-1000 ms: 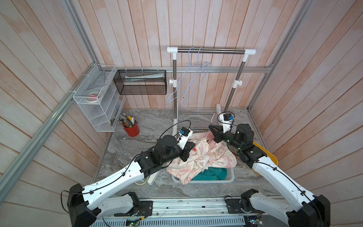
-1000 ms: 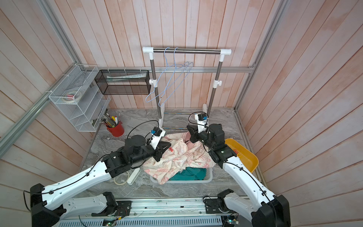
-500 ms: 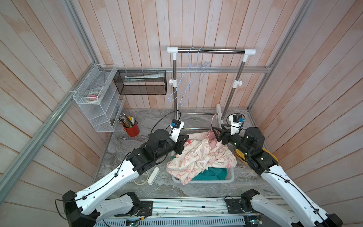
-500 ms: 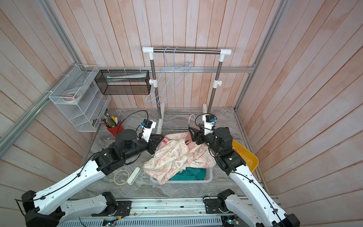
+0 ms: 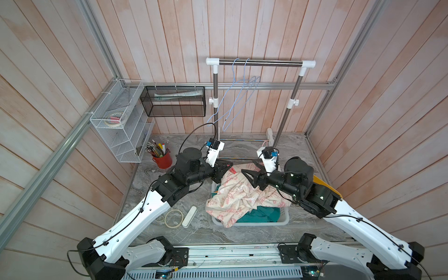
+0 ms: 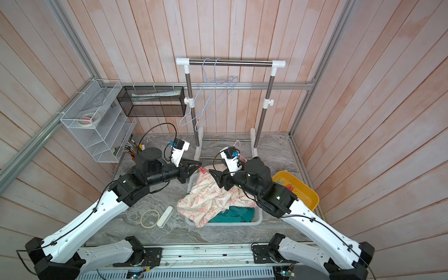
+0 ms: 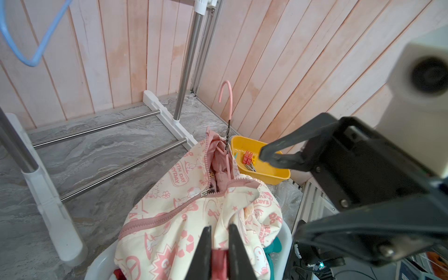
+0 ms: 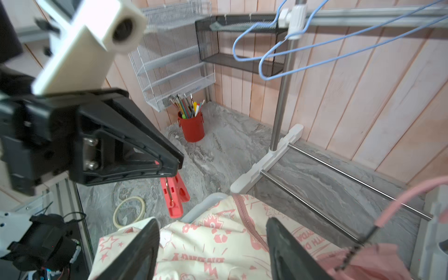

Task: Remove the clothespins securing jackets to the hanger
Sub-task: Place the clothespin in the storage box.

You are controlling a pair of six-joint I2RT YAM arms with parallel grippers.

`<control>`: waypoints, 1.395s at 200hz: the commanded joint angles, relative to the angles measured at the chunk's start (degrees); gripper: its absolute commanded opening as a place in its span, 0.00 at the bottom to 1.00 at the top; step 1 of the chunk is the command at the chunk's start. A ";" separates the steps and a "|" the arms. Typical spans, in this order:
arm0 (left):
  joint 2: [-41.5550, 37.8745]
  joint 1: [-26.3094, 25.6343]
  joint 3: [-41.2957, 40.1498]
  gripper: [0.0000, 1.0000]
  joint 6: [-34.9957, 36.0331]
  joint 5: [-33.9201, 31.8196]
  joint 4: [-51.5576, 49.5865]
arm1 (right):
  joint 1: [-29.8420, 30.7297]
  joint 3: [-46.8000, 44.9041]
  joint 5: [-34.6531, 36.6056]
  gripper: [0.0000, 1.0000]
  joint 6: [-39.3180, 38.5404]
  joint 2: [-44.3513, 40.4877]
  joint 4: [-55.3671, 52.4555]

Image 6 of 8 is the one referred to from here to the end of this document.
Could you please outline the green jacket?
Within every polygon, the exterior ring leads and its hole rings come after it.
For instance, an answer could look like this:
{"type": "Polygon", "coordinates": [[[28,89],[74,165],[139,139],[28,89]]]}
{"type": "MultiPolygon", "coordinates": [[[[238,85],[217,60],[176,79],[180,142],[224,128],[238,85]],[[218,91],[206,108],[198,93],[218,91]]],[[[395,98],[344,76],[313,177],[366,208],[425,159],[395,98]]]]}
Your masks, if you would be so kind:
{"type": "Polygon", "coordinates": [[[210,220],[210,223],[242,223],[251,222],[255,215],[254,208],[231,206],[210,220]]]}

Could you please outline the red clothespin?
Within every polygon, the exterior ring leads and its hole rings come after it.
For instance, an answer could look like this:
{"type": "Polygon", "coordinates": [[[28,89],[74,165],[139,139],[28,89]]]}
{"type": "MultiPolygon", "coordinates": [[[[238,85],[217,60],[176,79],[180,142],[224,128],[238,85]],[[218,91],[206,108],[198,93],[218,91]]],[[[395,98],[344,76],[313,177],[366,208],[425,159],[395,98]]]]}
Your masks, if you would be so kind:
{"type": "Polygon", "coordinates": [[[202,167],[199,168],[199,171],[200,171],[202,174],[204,174],[204,175],[207,173],[206,170],[205,170],[204,168],[202,168],[202,167]]]}

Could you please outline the light blue hanger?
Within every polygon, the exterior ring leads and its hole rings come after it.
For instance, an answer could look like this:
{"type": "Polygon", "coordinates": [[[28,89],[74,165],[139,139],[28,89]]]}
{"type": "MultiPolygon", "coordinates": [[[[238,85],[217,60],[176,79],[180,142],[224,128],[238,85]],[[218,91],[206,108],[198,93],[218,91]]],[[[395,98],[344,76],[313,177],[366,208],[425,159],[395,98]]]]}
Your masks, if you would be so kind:
{"type": "MultiPolygon", "coordinates": [[[[184,72],[186,74],[186,81],[187,81],[188,85],[191,84],[191,78],[190,78],[191,67],[199,66],[201,68],[202,62],[205,59],[206,58],[204,58],[204,59],[178,58],[176,60],[177,65],[182,66],[184,68],[184,72]]],[[[211,59],[211,62],[205,63],[205,70],[206,70],[208,79],[210,79],[210,80],[213,79],[213,62],[215,59],[211,59]]],[[[223,62],[218,63],[217,74],[218,74],[218,67],[225,67],[227,65],[228,65],[228,62],[226,60],[223,60],[223,62]]],[[[199,87],[199,89],[196,91],[196,93],[192,97],[187,97],[185,100],[186,105],[189,107],[188,113],[186,115],[191,117],[191,120],[187,121],[186,118],[183,117],[180,121],[181,126],[186,126],[188,124],[191,124],[194,128],[195,125],[200,123],[198,120],[196,120],[196,117],[199,116],[202,108],[204,107],[205,95],[209,94],[214,87],[211,84],[209,84],[209,85],[205,84],[205,78],[204,78],[205,75],[203,74],[202,69],[201,69],[201,72],[202,72],[204,84],[199,87]]]]}
{"type": "Polygon", "coordinates": [[[213,79],[208,79],[207,72],[205,70],[205,63],[211,62],[210,58],[206,58],[201,65],[201,69],[203,74],[205,75],[205,84],[213,85],[213,89],[209,94],[205,94],[205,103],[196,120],[199,121],[199,124],[195,125],[195,130],[199,131],[204,126],[206,126],[207,122],[218,112],[218,110],[223,106],[223,104],[227,101],[228,97],[233,92],[236,84],[239,82],[238,76],[228,76],[227,78],[218,78],[217,74],[217,66],[218,63],[223,62],[220,58],[216,58],[213,62],[213,79]]]}

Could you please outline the pink hanger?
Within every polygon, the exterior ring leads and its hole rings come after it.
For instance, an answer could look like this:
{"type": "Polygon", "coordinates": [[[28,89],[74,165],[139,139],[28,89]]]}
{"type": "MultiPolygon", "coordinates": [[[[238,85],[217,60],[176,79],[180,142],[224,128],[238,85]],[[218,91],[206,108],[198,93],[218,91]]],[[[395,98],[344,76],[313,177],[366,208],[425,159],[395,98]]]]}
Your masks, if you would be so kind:
{"type": "MultiPolygon", "coordinates": [[[[240,146],[240,147],[241,147],[241,141],[240,141],[240,140],[235,141],[234,144],[233,144],[233,146],[234,146],[234,147],[237,147],[237,146],[240,146]]],[[[245,159],[243,156],[239,156],[239,158],[240,158],[240,160],[241,160],[242,162],[246,162],[246,159],[245,159]]]]}

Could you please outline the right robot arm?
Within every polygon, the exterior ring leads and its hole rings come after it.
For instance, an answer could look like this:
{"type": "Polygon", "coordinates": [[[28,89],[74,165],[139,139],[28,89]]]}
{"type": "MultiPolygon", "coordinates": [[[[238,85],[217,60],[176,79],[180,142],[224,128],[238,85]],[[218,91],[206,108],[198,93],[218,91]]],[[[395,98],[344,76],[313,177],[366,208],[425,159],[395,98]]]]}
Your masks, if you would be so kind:
{"type": "Polygon", "coordinates": [[[368,242],[358,243],[336,231],[310,210],[292,191],[273,181],[271,170],[259,157],[237,164],[235,169],[210,169],[220,188],[236,186],[253,196],[258,207],[303,233],[313,246],[277,233],[268,244],[270,257],[314,268],[331,280],[365,280],[375,253],[368,242]]]}

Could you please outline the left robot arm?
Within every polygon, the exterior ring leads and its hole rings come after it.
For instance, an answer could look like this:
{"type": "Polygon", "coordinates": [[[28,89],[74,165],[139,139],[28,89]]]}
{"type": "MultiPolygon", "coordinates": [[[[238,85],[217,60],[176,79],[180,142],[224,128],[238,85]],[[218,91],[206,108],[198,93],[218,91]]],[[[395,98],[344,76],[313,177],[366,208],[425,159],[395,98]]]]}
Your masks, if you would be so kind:
{"type": "Polygon", "coordinates": [[[184,158],[183,152],[174,149],[170,163],[163,159],[158,148],[136,154],[135,165],[109,183],[87,210],[50,236],[27,242],[24,252],[34,264],[31,274],[40,280],[74,280],[82,273],[107,265],[149,264],[145,247],[135,236],[92,249],[84,249],[83,245],[113,218],[153,194],[152,186],[168,185],[174,179],[185,183],[202,163],[184,158]]]}

